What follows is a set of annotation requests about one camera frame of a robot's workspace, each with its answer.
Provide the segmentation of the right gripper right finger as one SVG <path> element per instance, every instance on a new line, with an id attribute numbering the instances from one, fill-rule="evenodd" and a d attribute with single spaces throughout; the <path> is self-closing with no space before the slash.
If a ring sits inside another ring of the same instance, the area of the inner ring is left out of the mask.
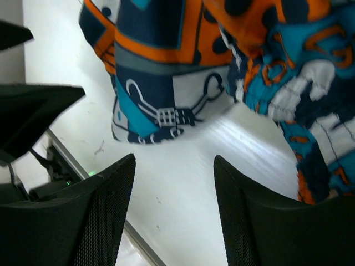
<path id="1" fill-rule="evenodd" d="M 354 198 L 316 205 L 283 196 L 223 157 L 214 179 L 229 265 L 353 265 Z"/>

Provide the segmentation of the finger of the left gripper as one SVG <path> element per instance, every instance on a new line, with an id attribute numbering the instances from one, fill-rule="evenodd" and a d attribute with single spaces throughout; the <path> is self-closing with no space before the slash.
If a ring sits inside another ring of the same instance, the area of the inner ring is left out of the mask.
<path id="1" fill-rule="evenodd" d="M 79 86 L 1 85 L 1 166 L 25 155 L 56 118 L 85 96 Z"/>
<path id="2" fill-rule="evenodd" d="M 33 34 L 28 28 L 1 19 L 0 50 L 7 50 L 32 39 Z"/>

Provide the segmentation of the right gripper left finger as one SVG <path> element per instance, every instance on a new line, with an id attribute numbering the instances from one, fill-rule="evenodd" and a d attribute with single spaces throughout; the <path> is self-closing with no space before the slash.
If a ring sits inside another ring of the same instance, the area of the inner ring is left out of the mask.
<path id="1" fill-rule="evenodd" d="M 88 209 L 100 185 L 78 183 L 37 201 L 20 201 L 1 193 L 2 265 L 115 265 L 113 248 L 101 238 L 80 247 Z"/>

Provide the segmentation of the colourful patterned shorts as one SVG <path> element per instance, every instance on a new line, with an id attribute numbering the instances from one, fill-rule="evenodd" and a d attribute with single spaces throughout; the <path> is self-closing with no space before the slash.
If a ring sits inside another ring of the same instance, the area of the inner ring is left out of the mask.
<path id="1" fill-rule="evenodd" d="M 281 129 L 299 201 L 354 195 L 353 1 L 84 1 L 79 26 L 115 140 L 171 141 L 243 103 Z"/>

